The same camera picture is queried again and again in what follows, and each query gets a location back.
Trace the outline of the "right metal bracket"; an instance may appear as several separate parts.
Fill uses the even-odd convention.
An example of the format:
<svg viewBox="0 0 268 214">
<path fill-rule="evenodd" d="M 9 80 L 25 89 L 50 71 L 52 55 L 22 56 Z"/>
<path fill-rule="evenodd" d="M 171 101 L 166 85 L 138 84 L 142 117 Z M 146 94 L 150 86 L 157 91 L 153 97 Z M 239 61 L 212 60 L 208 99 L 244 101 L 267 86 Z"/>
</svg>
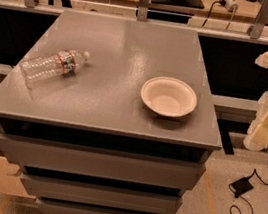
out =
<svg viewBox="0 0 268 214">
<path fill-rule="evenodd" d="M 260 10 L 254 19 L 252 25 L 249 26 L 247 34 L 251 39 L 258 39 L 261 37 L 264 27 L 268 20 L 268 0 L 259 0 Z"/>
</svg>

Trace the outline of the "grey drawer cabinet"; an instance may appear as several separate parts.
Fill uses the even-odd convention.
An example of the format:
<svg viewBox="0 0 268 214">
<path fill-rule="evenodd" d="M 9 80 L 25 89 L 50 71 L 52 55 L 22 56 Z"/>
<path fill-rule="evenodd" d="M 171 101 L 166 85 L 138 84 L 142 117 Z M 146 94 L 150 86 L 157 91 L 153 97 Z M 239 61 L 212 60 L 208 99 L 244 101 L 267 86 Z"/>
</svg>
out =
<svg viewBox="0 0 268 214">
<path fill-rule="evenodd" d="M 193 30 L 65 11 L 32 57 L 84 50 L 90 65 L 26 86 L 0 83 L 0 150 L 46 214 L 174 214 L 221 147 L 198 35 Z M 189 85 L 196 108 L 162 116 L 142 101 L 156 77 Z"/>
</svg>

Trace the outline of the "white paper bowl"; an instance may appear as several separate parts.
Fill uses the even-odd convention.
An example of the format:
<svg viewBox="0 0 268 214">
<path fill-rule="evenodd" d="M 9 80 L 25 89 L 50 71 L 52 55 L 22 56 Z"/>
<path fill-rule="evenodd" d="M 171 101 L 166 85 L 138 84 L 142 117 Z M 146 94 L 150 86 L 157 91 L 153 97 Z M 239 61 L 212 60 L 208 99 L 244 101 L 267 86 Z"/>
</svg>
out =
<svg viewBox="0 0 268 214">
<path fill-rule="evenodd" d="M 183 117 L 197 106 L 197 95 L 183 81 L 172 77 L 156 77 L 144 83 L 140 91 L 143 103 L 162 116 Z"/>
</svg>

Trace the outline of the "middle metal bracket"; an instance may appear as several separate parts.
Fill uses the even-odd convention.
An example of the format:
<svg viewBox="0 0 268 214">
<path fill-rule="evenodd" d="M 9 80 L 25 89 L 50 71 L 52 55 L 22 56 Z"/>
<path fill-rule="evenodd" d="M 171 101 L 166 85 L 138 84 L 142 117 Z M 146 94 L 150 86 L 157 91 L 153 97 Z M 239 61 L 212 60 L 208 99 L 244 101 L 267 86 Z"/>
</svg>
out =
<svg viewBox="0 0 268 214">
<path fill-rule="evenodd" d="M 147 15 L 148 15 L 148 9 L 149 9 L 149 0 L 139 0 L 138 2 L 138 14 L 137 14 L 137 20 L 142 22 L 142 21 L 147 21 Z"/>
</svg>

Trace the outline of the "clear plastic water bottle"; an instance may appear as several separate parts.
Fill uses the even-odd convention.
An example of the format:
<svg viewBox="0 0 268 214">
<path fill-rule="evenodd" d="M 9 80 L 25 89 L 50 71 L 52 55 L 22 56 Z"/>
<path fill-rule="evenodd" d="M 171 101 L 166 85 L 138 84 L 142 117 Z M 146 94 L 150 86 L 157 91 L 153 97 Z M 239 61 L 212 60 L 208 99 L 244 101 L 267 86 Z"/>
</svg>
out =
<svg viewBox="0 0 268 214">
<path fill-rule="evenodd" d="M 37 57 L 19 63 L 26 86 L 30 89 L 34 85 L 58 77 L 75 73 L 91 60 L 88 51 L 64 50 L 48 57 Z"/>
</svg>

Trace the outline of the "black power adapter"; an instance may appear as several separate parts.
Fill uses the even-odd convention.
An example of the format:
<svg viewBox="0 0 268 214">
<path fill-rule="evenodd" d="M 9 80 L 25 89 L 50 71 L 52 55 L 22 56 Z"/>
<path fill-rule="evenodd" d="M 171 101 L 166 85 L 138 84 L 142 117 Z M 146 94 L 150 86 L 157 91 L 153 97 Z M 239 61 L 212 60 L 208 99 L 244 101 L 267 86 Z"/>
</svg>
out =
<svg viewBox="0 0 268 214">
<path fill-rule="evenodd" d="M 241 179 L 238 179 L 237 181 L 234 181 L 230 184 L 230 186 L 235 198 L 240 197 L 244 193 L 247 193 L 254 188 L 247 177 L 243 177 Z"/>
</svg>

